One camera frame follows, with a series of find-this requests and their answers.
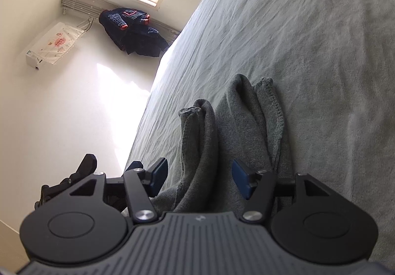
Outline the dark hanging jacket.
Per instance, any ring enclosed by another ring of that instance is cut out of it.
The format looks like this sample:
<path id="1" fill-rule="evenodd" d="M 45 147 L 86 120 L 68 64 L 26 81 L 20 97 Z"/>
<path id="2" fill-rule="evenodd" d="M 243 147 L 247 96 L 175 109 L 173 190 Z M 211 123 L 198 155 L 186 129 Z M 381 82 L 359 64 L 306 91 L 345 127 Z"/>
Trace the dark hanging jacket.
<path id="1" fill-rule="evenodd" d="M 99 15 L 99 23 L 121 51 L 157 58 L 169 44 L 149 22 L 150 15 L 138 9 L 116 8 Z"/>

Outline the grey knit sweater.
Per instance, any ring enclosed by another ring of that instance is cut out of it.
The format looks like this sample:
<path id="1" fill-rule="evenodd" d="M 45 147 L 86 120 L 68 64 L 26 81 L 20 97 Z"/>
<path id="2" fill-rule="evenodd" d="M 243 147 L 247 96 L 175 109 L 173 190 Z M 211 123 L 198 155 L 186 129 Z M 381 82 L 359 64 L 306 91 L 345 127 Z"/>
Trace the grey knit sweater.
<path id="1" fill-rule="evenodd" d="M 216 107 L 198 99 L 181 109 L 179 118 L 176 158 L 153 200 L 158 213 L 234 212 L 240 217 L 246 200 L 233 180 L 235 159 L 253 171 L 294 175 L 285 117 L 270 78 L 252 85 L 237 74 Z"/>

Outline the white wall hanging cloth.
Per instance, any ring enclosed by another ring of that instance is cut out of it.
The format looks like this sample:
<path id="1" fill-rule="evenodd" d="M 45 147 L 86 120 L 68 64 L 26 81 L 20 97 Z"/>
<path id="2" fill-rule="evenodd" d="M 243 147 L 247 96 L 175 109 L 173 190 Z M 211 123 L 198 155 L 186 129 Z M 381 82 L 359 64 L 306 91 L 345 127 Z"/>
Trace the white wall hanging cloth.
<path id="1" fill-rule="evenodd" d="M 54 65 L 72 49 L 84 33 L 85 30 L 79 27 L 59 22 L 29 49 L 26 56 L 34 60 L 36 67 L 42 62 Z"/>

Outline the grey bed sheet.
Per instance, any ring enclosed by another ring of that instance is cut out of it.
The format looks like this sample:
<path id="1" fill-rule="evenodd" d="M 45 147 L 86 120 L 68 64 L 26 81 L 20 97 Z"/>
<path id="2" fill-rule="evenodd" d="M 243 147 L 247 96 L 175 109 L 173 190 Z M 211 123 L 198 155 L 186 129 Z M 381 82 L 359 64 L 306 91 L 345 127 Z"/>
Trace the grey bed sheet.
<path id="1" fill-rule="evenodd" d="M 368 212 L 394 267 L 394 0 L 202 0 L 162 57 L 129 159 L 176 158 L 179 111 L 270 78 L 293 172 Z"/>

